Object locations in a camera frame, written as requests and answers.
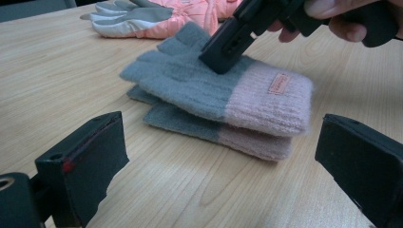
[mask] gray and pink knitted glove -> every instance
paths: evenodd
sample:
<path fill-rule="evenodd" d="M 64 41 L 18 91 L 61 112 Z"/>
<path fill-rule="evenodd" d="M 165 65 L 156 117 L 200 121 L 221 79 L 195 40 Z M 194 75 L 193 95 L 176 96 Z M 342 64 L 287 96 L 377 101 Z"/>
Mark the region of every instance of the gray and pink knitted glove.
<path fill-rule="evenodd" d="M 291 137 L 276 137 L 197 117 L 142 91 L 137 85 L 127 95 L 131 99 L 152 105 L 143 118 L 146 124 L 226 145 L 267 161 L 281 161 L 291 155 Z"/>
<path fill-rule="evenodd" d="M 188 23 L 121 77 L 207 120 L 281 137 L 307 131 L 313 90 L 307 77 L 246 56 L 226 74 L 216 74 L 198 58 L 208 39 Z"/>

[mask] finger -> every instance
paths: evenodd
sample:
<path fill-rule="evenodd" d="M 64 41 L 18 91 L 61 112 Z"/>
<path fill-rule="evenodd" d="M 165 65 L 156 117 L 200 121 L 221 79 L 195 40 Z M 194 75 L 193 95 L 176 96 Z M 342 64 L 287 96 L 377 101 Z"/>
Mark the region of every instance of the finger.
<path fill-rule="evenodd" d="M 132 4 L 132 3 L 124 2 L 124 1 L 114 1 L 113 3 L 115 4 L 115 6 L 121 8 L 123 10 L 126 10 L 126 11 L 132 11 L 138 7 L 136 4 Z"/>
<path fill-rule="evenodd" d="M 90 20 L 90 21 L 104 21 L 104 20 L 114 20 L 119 17 L 125 16 L 125 12 L 110 14 L 105 12 L 92 12 L 89 14 L 84 14 L 80 17 L 82 20 Z"/>
<path fill-rule="evenodd" d="M 282 43 L 289 43 L 291 41 L 293 41 L 294 39 L 297 38 L 297 36 L 299 36 L 300 32 L 298 30 L 296 31 L 289 31 L 286 28 L 283 28 L 281 33 L 279 34 L 279 41 Z"/>
<path fill-rule="evenodd" d="M 308 15 L 326 19 L 379 0 L 307 0 L 304 8 Z"/>
<path fill-rule="evenodd" d="M 397 7 L 397 3 L 394 1 L 391 2 L 392 3 L 389 5 L 389 9 L 399 25 L 399 31 L 396 36 L 400 39 L 403 39 L 403 1 L 399 0 L 399 4 L 402 5 L 402 8 Z"/>
<path fill-rule="evenodd" d="M 272 25 L 270 25 L 270 27 L 267 30 L 268 31 L 279 31 L 282 28 L 284 28 L 282 23 L 279 20 L 276 20 Z"/>
<path fill-rule="evenodd" d="M 342 16 L 333 17 L 329 23 L 329 29 L 337 37 L 350 42 L 361 42 L 367 35 L 367 29 L 364 26 L 347 22 Z"/>
<path fill-rule="evenodd" d="M 114 4 L 110 4 L 107 2 L 100 2 L 100 3 L 95 4 L 95 9 L 98 12 L 104 12 L 104 13 L 109 13 L 109 14 L 127 12 L 126 9 L 122 9 Z"/>
<path fill-rule="evenodd" d="M 389 2 L 391 2 L 395 6 L 399 6 L 399 7 L 403 8 L 403 1 L 402 0 L 389 0 Z"/>
<path fill-rule="evenodd" d="M 115 19 L 92 21 L 92 27 L 104 37 L 131 37 L 135 36 L 135 32 L 150 29 L 169 18 L 169 14 L 161 13 L 161 10 L 169 9 L 138 8 Z"/>

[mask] wooden table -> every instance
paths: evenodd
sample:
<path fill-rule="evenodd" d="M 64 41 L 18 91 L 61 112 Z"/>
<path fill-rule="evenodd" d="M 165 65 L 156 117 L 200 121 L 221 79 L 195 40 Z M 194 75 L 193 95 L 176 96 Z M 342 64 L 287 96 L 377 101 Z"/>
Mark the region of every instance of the wooden table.
<path fill-rule="evenodd" d="M 247 54 L 312 79 L 312 129 L 280 162 L 150 127 L 149 105 L 119 77 L 161 41 L 106 39 L 80 15 L 94 6 L 0 24 L 0 173 L 34 160 L 89 119 L 121 110 L 130 163 L 88 227 L 363 227 L 363 216 L 314 160 L 326 113 L 403 142 L 403 42 L 365 48 L 320 28 L 281 44 L 265 33 Z"/>

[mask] hand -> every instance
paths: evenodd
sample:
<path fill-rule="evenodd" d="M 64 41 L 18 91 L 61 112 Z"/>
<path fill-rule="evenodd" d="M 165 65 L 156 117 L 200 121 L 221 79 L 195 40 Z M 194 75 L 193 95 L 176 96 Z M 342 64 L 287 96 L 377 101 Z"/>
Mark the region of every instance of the hand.
<path fill-rule="evenodd" d="M 329 29 L 337 37 L 351 42 L 361 42 L 367 34 L 366 28 L 358 23 L 345 21 L 340 14 L 375 1 L 377 0 L 307 0 L 304 7 L 307 14 L 314 18 L 331 18 Z M 391 14 L 400 27 L 397 37 L 403 38 L 403 1 L 389 0 L 388 2 L 390 2 Z M 280 21 L 274 23 L 268 30 L 278 31 L 280 29 L 282 31 L 278 39 L 284 43 L 291 42 L 299 35 L 297 31 L 290 32 L 285 29 Z"/>

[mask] screw hole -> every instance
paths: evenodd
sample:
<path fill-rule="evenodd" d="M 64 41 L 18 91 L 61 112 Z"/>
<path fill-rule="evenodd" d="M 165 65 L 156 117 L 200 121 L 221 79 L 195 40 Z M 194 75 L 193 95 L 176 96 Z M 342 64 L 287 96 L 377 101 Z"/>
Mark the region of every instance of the screw hole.
<path fill-rule="evenodd" d="M 51 159 L 52 161 L 55 161 L 55 160 L 61 159 L 62 157 L 63 157 L 62 154 L 55 154 L 55 155 L 52 155 L 52 156 L 50 157 L 50 159 Z"/>
<path fill-rule="evenodd" d="M 0 179 L 0 191 L 3 191 L 10 186 L 12 186 L 15 182 L 14 178 L 2 178 Z"/>

